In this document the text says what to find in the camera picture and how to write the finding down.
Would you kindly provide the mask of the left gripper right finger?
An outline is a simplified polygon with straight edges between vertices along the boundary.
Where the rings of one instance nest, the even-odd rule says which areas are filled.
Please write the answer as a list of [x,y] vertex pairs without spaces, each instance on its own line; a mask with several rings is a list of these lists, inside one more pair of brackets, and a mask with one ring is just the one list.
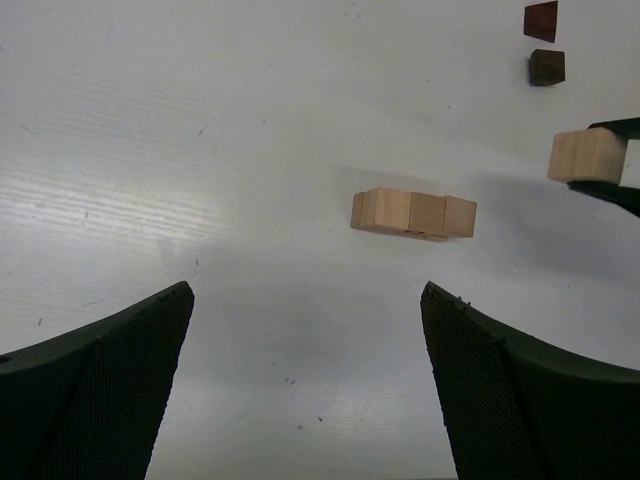
[[421,314],[458,478],[638,478],[638,371],[555,347],[433,282]]

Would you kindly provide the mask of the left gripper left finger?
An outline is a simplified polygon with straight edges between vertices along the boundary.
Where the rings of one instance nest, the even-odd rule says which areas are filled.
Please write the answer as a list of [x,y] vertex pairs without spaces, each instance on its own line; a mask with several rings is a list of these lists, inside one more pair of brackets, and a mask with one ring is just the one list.
[[181,281],[3,354],[2,478],[144,478],[194,302]]

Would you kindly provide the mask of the dark brown house block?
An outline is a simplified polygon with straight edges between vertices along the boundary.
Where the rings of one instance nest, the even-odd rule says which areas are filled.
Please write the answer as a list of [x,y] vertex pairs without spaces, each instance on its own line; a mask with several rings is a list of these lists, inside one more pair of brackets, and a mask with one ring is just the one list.
[[558,5],[558,1],[548,1],[526,6],[523,34],[537,40],[554,43],[558,23]]

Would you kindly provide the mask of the long light wood block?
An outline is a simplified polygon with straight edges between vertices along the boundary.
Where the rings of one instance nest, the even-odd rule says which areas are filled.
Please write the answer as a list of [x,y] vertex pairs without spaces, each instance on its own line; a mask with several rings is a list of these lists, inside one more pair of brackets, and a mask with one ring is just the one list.
[[442,196],[378,187],[354,195],[350,225],[372,233],[445,242],[445,205]]

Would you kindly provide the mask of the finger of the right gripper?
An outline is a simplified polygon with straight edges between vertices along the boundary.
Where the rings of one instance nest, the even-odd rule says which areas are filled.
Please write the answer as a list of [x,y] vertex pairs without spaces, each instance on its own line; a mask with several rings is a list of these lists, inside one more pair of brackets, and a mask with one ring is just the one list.
[[583,195],[619,206],[640,217],[640,189],[603,181],[571,181],[568,188]]
[[623,141],[639,140],[640,118],[632,117],[592,123],[589,130],[596,130],[603,138],[617,138]]

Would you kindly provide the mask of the dark brown wood block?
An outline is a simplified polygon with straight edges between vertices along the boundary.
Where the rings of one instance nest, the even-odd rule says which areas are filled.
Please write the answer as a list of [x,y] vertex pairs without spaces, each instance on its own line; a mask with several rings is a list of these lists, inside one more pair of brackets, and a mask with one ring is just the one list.
[[566,80],[565,53],[554,50],[534,50],[528,62],[529,84],[548,87]]

